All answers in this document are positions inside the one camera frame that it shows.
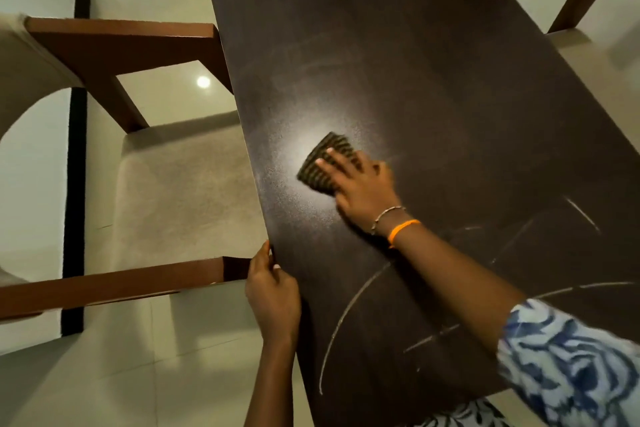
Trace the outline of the person's right hand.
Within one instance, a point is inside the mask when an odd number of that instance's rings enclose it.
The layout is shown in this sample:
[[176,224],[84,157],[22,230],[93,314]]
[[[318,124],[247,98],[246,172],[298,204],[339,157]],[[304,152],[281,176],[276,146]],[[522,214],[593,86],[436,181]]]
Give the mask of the person's right hand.
[[364,172],[326,172],[326,161],[316,164],[330,176],[335,191],[343,190],[351,202],[351,214],[343,214],[363,232],[387,236],[406,217],[387,164],[357,150]]

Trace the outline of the person's left hand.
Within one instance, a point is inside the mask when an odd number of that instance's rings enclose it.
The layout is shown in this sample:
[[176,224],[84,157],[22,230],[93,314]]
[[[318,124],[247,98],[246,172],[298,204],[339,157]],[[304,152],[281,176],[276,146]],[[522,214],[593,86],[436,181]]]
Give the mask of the person's left hand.
[[250,261],[245,284],[246,297],[264,340],[289,335],[298,340],[301,298],[296,293],[279,293],[271,270],[275,265],[269,241],[265,241]]

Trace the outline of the dark striped cleaning cloth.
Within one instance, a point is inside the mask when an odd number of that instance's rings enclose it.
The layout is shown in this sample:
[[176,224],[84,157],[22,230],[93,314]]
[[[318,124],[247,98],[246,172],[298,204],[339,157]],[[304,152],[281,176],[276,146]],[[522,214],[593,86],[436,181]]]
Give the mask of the dark striped cleaning cloth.
[[348,138],[345,135],[330,131],[308,154],[303,165],[300,167],[296,178],[302,184],[316,192],[333,196],[335,188],[333,187],[333,182],[330,176],[328,176],[316,164],[317,159],[320,158],[334,167],[339,167],[335,160],[327,153],[326,150],[328,148],[333,148],[335,151],[348,158],[357,168],[361,167],[355,154],[355,150]]

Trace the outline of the person's right forearm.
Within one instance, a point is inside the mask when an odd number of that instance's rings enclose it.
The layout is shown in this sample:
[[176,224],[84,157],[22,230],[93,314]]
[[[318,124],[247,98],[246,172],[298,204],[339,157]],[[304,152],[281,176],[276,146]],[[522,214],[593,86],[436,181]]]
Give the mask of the person's right forearm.
[[422,223],[400,232],[394,245],[460,322],[497,353],[509,315],[526,295]]

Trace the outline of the person's left forearm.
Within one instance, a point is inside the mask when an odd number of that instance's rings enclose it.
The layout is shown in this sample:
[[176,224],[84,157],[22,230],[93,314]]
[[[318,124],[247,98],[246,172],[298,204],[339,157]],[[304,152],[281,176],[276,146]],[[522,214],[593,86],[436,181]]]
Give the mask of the person's left forearm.
[[295,349],[295,338],[289,335],[264,340],[244,427],[294,426]]

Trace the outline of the orange wristband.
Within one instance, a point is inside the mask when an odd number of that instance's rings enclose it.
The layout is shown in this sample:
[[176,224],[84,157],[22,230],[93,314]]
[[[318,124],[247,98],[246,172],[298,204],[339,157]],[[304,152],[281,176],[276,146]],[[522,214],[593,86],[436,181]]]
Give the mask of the orange wristband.
[[391,250],[393,250],[395,248],[394,243],[395,243],[396,237],[400,232],[402,232],[404,229],[412,225],[420,225],[420,224],[421,224],[420,220],[411,219],[411,220],[405,220],[402,223],[396,225],[387,236],[388,247]]

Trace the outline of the blue white patterned garment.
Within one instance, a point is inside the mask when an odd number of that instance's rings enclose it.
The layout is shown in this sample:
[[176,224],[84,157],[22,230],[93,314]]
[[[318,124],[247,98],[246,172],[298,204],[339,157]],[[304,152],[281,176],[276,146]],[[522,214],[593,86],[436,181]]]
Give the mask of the blue white patterned garment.
[[521,293],[439,293],[549,427],[640,427],[640,345]]

